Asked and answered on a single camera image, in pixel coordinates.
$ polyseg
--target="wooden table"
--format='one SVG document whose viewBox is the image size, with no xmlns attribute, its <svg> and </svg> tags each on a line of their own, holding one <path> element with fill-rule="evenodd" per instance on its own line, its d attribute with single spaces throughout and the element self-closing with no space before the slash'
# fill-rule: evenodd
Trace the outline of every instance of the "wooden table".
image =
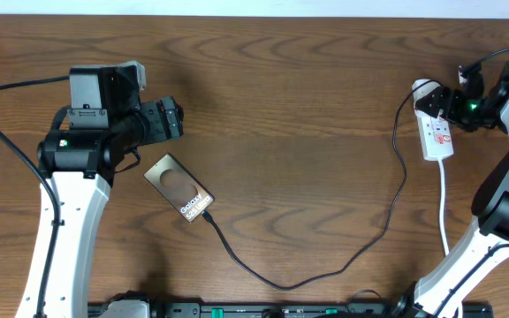
<svg viewBox="0 0 509 318">
<path fill-rule="evenodd" d="M 399 104 L 419 78 L 457 86 L 457 66 L 509 46 L 509 21 L 0 16 L 0 84 L 136 59 L 143 101 L 174 95 L 185 136 L 144 147 L 116 177 L 97 233 L 90 300 L 141 290 L 206 302 L 395 298 L 443 258 L 439 176 L 422 159 L 410 107 L 399 146 L 409 178 L 385 238 L 340 276 L 276 291 L 234 264 L 209 224 L 187 222 L 142 176 L 173 153 L 217 198 L 240 257 L 280 284 L 337 270 L 384 226 L 402 169 L 391 148 Z M 494 85 L 508 56 L 484 67 Z M 35 160 L 67 83 L 0 93 L 0 128 Z M 501 132 L 453 129 L 445 160 L 454 245 L 470 203 L 508 149 Z M 14 316 L 34 248 L 36 179 L 0 142 L 0 316 Z M 468 297 L 509 317 L 509 261 Z"/>
</svg>

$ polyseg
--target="green component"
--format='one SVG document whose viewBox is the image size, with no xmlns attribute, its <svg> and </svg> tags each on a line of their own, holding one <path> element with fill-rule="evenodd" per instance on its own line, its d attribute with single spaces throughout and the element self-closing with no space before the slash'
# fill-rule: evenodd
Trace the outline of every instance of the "green component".
<svg viewBox="0 0 509 318">
<path fill-rule="evenodd" d="M 223 318 L 223 309 L 211 309 L 211 318 Z"/>
</svg>

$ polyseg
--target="white power strip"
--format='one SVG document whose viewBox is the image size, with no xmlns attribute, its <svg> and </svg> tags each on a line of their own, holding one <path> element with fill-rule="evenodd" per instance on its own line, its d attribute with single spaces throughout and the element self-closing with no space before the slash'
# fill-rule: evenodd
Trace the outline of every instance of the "white power strip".
<svg viewBox="0 0 509 318">
<path fill-rule="evenodd" d="M 412 88 L 420 86 L 427 79 L 418 79 Z M 437 161 L 445 159 L 453 154 L 451 142 L 451 130 L 449 123 L 441 117 L 433 118 L 423 111 L 415 109 L 415 102 L 437 88 L 439 84 L 431 82 L 414 92 L 414 111 L 417 116 L 417 125 L 420 128 L 420 139 L 422 140 L 423 159 Z"/>
</svg>

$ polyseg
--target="white cable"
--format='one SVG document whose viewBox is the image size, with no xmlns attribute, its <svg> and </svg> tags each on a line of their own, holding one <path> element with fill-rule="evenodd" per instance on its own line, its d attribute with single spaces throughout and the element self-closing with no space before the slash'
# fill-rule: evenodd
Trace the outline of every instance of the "white cable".
<svg viewBox="0 0 509 318">
<path fill-rule="evenodd" d="M 439 176 L 441 178 L 441 201 L 439 202 L 439 232 L 441 233 L 441 242 L 445 256 L 449 253 L 449 243 L 447 242 L 447 234 L 445 233 L 445 169 L 443 167 L 443 159 L 437 159 L 439 163 Z M 457 318 L 463 318 L 463 306 L 457 308 Z"/>
</svg>

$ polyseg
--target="white background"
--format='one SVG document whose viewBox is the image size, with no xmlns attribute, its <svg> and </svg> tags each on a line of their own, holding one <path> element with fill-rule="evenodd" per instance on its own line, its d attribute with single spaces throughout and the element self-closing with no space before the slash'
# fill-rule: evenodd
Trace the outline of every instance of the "white background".
<svg viewBox="0 0 509 318">
<path fill-rule="evenodd" d="M 509 19 L 509 0 L 0 0 L 0 13 Z"/>
</svg>

